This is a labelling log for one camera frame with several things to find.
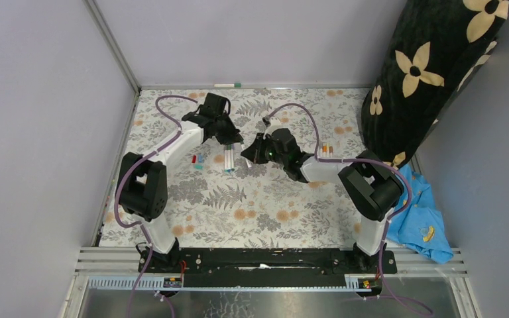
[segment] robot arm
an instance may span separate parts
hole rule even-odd
[[[393,213],[393,206],[403,194],[402,183],[387,169],[373,164],[319,162],[313,154],[301,151],[295,137],[279,120],[264,118],[263,121],[266,131],[258,133],[241,156],[255,164],[278,163],[294,181],[344,186],[363,216],[355,248],[367,256],[377,255],[383,248],[381,238],[386,218]],[[379,161],[369,150],[358,158]],[[367,178],[373,178],[371,184]]]
[[[143,162],[131,174],[123,185],[120,205],[135,221],[147,228],[154,249],[167,254],[176,239],[172,235],[163,210],[168,201],[167,168],[173,167],[183,156],[206,140],[215,137],[220,144],[235,144],[243,141],[233,122],[229,118],[229,100],[212,93],[206,95],[203,105],[194,112],[182,117],[180,136],[165,149],[158,152],[163,144],[173,139],[178,131],[157,144],[150,152],[156,155]],[[143,157],[142,154],[127,153],[122,158],[118,182],[129,171],[131,166]],[[146,176],[142,182],[138,178]]]

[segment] black fabric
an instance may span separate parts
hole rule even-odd
[[[374,88],[381,87],[381,96],[378,99],[382,108],[381,114],[377,115],[376,108],[370,108],[374,103],[374,89],[366,96],[362,108],[361,130],[364,144],[381,160],[393,162],[394,166],[402,166],[411,159],[425,136],[432,130],[435,120],[439,120],[440,112],[465,89],[463,85],[457,91],[464,76],[486,53],[496,33],[506,21],[507,15],[502,18],[495,17],[488,30],[480,38],[470,42],[467,30],[480,12],[468,9],[464,1],[471,3],[473,0],[409,0],[404,7],[380,76],[374,85]],[[503,1],[493,0],[487,3],[487,0],[479,0],[477,3],[487,3],[488,11],[485,12],[493,13],[495,6]],[[396,51],[402,52],[413,61],[418,49],[427,42],[430,42],[429,60],[424,70],[443,77],[443,86],[419,81],[415,92],[405,97],[402,87],[407,74],[397,62]],[[411,76],[416,76],[419,72],[415,67],[410,70]]]

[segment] wall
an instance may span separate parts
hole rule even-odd
[[[483,317],[509,317],[509,17],[494,54],[420,158]]]
[[[133,93],[83,1],[0,1],[0,317],[55,317]]]
[[[142,85],[371,85],[405,0],[99,0]]]

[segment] floral tablecloth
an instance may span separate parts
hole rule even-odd
[[[296,102],[311,111],[321,141],[333,146],[335,157],[354,157],[365,149],[357,116],[368,89],[225,89],[142,91],[125,152],[149,153],[175,129],[174,123],[156,110],[158,96],[185,95],[202,103],[208,91],[231,100],[231,118],[246,145],[264,130],[263,116],[284,103]],[[196,105],[167,99],[162,108],[179,119]],[[312,152],[315,135],[303,111],[291,108],[277,115],[302,149]],[[341,186],[293,182],[276,164],[247,168],[239,153],[235,147],[236,171],[226,173],[223,146],[209,140],[168,169],[169,201],[164,213],[181,246],[352,246],[360,215]],[[194,154],[205,156],[202,170],[193,167]],[[106,210],[100,246],[133,246],[144,241],[139,228],[118,226],[113,200]],[[130,222],[131,216],[122,211],[122,220]]]

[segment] blue cloth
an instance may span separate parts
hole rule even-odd
[[[423,254],[440,263],[446,263],[453,257],[453,252],[444,233],[442,214],[436,209],[432,189],[426,179],[411,171],[409,165],[403,166],[399,172],[409,181],[413,198],[407,210],[395,216],[387,238]],[[395,211],[407,200],[407,189],[401,196]]]

